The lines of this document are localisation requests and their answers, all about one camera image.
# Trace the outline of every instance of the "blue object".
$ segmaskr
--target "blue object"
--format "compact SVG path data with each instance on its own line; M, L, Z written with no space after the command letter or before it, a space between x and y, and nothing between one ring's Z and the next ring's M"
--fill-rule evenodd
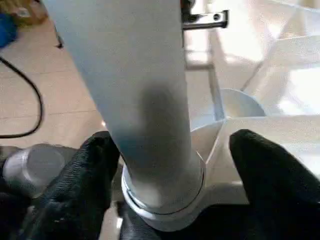
M8 14L0 13L0 48L17 38L17 26Z

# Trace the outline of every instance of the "black cable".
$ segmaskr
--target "black cable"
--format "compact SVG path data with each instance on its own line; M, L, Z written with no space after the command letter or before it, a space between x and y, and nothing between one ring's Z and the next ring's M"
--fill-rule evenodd
M31 134L34 134L41 126L43 119L44 119L44 102L42 100L42 96L37 88L37 86L19 69L17 69L14 65L12 65L10 62L5 60L3 57L0 56L0 62L3 63L6 67L11 69L13 72L15 72L17 75L19 75L27 84L30 85L32 90L34 91L37 101L38 101L38 108L39 108L39 118L34 125L34 127L26 132L23 133L17 133L17 134L6 134L6 135L0 135L0 139L16 139L16 138L22 138L29 136Z

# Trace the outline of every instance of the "black glove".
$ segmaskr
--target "black glove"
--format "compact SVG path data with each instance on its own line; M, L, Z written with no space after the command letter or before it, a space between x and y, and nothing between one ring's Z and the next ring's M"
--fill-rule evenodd
M320 181L284 148L250 130L234 133L229 146L268 239L320 239Z
M119 151L107 131L90 137L34 202L18 239L96 240L111 203Z
M120 240L320 239L318 179L285 149L249 130L230 137L230 151L250 205L213 205L176 232L153 229L127 206Z

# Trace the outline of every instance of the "screw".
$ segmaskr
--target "screw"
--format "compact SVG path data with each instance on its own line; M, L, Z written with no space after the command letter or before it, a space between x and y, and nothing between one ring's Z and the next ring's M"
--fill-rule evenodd
M213 20L218 21L220 19L220 14L216 13L213 15Z

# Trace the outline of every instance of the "aluminum rod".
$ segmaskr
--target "aluminum rod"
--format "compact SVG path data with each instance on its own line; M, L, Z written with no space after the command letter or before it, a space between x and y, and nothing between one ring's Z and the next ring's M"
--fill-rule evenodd
M191 150L180 1L43 2L123 154L130 194L157 213L187 206L203 176Z

